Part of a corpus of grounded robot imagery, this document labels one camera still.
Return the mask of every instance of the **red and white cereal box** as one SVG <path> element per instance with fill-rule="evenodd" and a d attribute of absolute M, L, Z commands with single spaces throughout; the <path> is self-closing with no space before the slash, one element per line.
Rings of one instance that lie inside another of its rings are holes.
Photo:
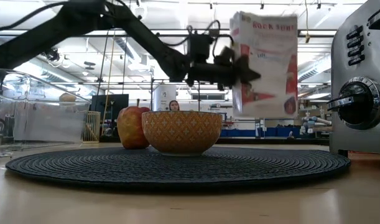
<path fill-rule="evenodd" d="M 230 20 L 236 57 L 249 56 L 261 78 L 233 87 L 234 113 L 255 118 L 297 116 L 297 17 L 237 12 Z"/>

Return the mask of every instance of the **toaster knob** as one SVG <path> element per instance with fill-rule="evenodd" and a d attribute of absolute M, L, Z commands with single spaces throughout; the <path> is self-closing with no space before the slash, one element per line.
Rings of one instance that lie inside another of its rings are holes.
<path fill-rule="evenodd" d="M 380 86 L 372 79 L 355 77 L 346 82 L 339 97 L 328 102 L 349 128 L 370 129 L 380 122 Z"/>

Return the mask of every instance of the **apple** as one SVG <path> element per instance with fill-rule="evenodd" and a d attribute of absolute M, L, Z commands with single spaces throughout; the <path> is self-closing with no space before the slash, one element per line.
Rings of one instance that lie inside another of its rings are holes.
<path fill-rule="evenodd" d="M 139 107 L 139 103 L 140 99 L 137 99 L 137 106 L 128 106 L 118 115 L 119 139 L 125 149 L 145 149 L 150 145 L 144 136 L 141 124 L 141 114 L 150 109 Z"/>

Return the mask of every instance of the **bowl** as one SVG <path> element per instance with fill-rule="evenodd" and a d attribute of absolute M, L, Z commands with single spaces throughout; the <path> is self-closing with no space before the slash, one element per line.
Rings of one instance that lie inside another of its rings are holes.
<path fill-rule="evenodd" d="M 199 111 L 151 111 L 142 114 L 144 135 L 166 156 L 199 156 L 217 142 L 220 114 Z"/>

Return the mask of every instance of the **black woven placemat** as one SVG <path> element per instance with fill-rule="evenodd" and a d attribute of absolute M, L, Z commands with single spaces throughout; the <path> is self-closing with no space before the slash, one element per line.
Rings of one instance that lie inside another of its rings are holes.
<path fill-rule="evenodd" d="M 213 147 L 199 157 L 155 149 L 80 149 L 20 157 L 6 164 L 19 175 L 64 184 L 120 189 L 210 189 L 309 181 L 347 170 L 350 160 L 325 151 Z"/>

